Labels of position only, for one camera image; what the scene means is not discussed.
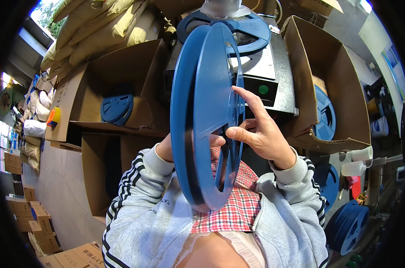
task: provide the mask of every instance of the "green button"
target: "green button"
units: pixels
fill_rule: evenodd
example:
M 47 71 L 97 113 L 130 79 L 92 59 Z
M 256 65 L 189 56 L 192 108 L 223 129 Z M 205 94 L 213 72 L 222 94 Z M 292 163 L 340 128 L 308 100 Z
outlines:
M 260 94 L 267 94 L 268 93 L 268 87 L 263 84 L 262 86 L 259 87 L 259 93 Z

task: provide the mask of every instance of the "striped sleeve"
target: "striped sleeve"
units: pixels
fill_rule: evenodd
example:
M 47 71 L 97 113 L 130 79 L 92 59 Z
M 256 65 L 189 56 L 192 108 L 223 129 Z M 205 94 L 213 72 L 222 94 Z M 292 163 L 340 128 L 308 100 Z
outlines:
M 141 177 L 140 172 L 144 169 L 143 153 L 138 153 L 135 160 L 132 162 L 131 168 L 126 171 L 119 183 L 119 193 L 111 202 L 106 215 L 107 228 L 103 233 L 103 259 L 106 267 L 129 267 L 121 260 L 113 256 L 109 250 L 110 245 L 106 240 L 107 233 L 110 231 L 112 221 L 118 217 L 119 210 L 124 206 L 124 201 L 131 195 L 130 187 L 135 186 L 138 179 Z
M 131 168 L 122 175 L 118 196 L 107 210 L 102 250 L 106 267 L 129 267 L 124 262 L 124 256 L 128 254 L 120 237 L 126 226 L 132 226 L 144 212 L 161 200 L 164 183 L 171 178 L 174 164 L 161 159 L 155 147 L 137 154 Z
M 325 227 L 325 203 L 326 203 L 326 198 L 324 196 L 320 196 L 320 185 L 318 185 L 317 182 L 314 181 L 314 170 L 315 170 L 314 164 L 307 157 L 304 157 L 303 160 L 307 164 L 308 173 L 309 173 L 308 175 L 311 176 L 311 185 L 312 185 L 312 187 L 314 189 L 317 190 L 316 195 L 318 196 L 319 200 L 322 202 L 320 208 L 317 211 L 317 216 L 319 218 L 320 225 L 324 228 Z
M 310 241 L 315 267 L 326 267 L 328 251 L 325 225 L 326 199 L 320 194 L 320 186 L 314 181 L 314 164 L 309 158 L 296 153 L 296 164 L 287 170 L 271 168 L 276 176 L 278 190 L 290 204 L 291 211 L 299 218 Z

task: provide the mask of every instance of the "finger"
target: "finger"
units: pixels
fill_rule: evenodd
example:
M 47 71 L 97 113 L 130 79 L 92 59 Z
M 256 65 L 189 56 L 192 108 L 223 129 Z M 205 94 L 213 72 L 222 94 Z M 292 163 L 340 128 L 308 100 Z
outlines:
M 233 126 L 227 129 L 226 135 L 228 138 L 234 139 L 236 141 L 253 144 L 257 134 L 251 133 L 241 127 Z
M 225 143 L 226 140 L 224 137 L 215 134 L 210 135 L 210 147 L 219 147 L 224 145 Z
M 265 107 L 263 106 L 262 100 L 258 96 L 248 90 L 236 86 L 232 86 L 232 90 L 234 90 L 238 95 L 241 96 L 241 98 L 244 99 L 244 101 L 248 104 L 250 110 L 252 110 L 253 114 L 255 115 L 256 120 L 266 119 L 270 117 Z
M 244 128 L 245 130 L 257 127 L 257 121 L 254 118 L 244 120 L 241 125 L 239 126 Z

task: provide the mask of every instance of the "red plaid shirt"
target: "red plaid shirt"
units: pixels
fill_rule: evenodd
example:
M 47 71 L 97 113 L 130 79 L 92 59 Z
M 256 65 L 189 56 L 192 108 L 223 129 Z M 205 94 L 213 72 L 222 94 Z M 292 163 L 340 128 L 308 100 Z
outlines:
M 216 174 L 220 147 L 211 149 L 211 168 Z M 218 211 L 197 212 L 191 233 L 217 231 L 251 232 L 260 210 L 260 196 L 256 193 L 258 176 L 243 161 L 227 203 Z

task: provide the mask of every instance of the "hand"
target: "hand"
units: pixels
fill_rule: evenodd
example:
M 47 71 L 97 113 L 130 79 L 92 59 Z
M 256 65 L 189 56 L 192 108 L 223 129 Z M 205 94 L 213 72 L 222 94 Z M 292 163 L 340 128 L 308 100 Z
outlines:
M 211 134 L 210 136 L 210 147 L 219 147 L 226 143 L 224 137 Z M 171 148 L 171 134 L 169 133 L 161 143 L 155 148 L 158 156 L 165 161 L 173 162 L 173 151 Z
M 226 136 L 247 143 L 260 157 L 274 161 L 279 169 L 293 167 L 296 155 L 263 107 L 262 100 L 243 88 L 232 86 L 232 89 L 247 102 L 255 118 L 244 120 L 240 126 L 228 128 Z

